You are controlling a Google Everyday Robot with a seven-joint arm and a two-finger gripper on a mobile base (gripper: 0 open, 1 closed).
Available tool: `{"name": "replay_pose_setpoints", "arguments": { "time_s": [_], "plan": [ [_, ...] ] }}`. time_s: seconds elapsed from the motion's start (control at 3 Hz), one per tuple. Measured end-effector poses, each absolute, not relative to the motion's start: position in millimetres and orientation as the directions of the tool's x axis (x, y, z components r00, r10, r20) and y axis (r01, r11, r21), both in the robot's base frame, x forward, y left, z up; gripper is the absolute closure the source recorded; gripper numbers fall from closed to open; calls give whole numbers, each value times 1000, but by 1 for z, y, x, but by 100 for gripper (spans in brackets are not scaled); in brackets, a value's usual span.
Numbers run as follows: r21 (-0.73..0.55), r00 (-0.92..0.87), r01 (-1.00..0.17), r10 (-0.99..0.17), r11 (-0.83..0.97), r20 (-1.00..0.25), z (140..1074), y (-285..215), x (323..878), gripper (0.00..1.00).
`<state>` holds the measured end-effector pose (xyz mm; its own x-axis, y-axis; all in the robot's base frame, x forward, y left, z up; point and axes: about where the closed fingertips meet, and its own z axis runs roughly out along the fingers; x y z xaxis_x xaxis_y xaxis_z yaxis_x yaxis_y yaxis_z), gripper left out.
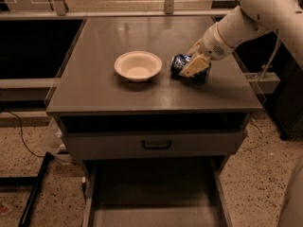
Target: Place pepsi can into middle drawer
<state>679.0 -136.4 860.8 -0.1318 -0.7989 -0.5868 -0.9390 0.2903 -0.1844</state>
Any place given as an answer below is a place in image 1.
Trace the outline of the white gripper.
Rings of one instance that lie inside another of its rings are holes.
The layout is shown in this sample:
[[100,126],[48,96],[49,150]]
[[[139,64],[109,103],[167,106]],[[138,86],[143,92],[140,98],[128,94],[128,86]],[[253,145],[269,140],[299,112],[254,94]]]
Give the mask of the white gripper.
[[212,25],[187,52],[186,65],[179,75],[190,78],[207,69],[210,59],[220,61],[230,55],[234,48],[227,45],[220,36],[218,24]]

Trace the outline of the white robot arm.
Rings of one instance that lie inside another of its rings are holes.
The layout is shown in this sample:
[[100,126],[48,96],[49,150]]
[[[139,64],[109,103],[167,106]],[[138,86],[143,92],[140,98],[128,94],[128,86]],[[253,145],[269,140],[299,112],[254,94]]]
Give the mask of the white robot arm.
[[[302,62],[302,8],[297,0],[240,0],[189,54],[221,59],[269,31],[293,60]],[[280,140],[280,128],[267,113],[255,113],[248,131],[220,176],[233,227],[302,227],[302,139]]]

